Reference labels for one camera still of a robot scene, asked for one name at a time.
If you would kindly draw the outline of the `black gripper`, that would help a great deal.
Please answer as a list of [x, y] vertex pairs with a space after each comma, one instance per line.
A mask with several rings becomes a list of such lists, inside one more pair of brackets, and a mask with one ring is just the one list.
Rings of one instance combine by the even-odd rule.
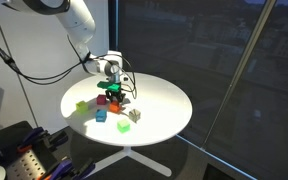
[[105, 91], [105, 94], [106, 94], [107, 98], [108, 98], [110, 101], [113, 101], [113, 96], [114, 96], [114, 97], [119, 96], [119, 98], [118, 98], [118, 102], [119, 102], [119, 103], [123, 103], [123, 102], [124, 102], [124, 99], [125, 99], [125, 96], [126, 96], [126, 94], [123, 93], [121, 90], [119, 90], [119, 91], [113, 91], [113, 90], [108, 90], [108, 89], [107, 89], [107, 90]]

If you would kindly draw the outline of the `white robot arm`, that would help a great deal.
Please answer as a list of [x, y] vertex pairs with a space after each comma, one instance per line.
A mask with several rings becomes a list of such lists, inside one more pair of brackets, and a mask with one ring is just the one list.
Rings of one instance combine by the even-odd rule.
[[96, 31], [95, 21], [83, 0], [0, 0], [0, 4], [19, 12], [55, 15], [68, 33], [68, 40], [85, 72], [107, 77], [97, 86], [105, 90], [111, 102], [121, 103], [125, 98], [121, 78], [123, 58], [120, 52], [109, 51], [95, 56], [88, 42]]

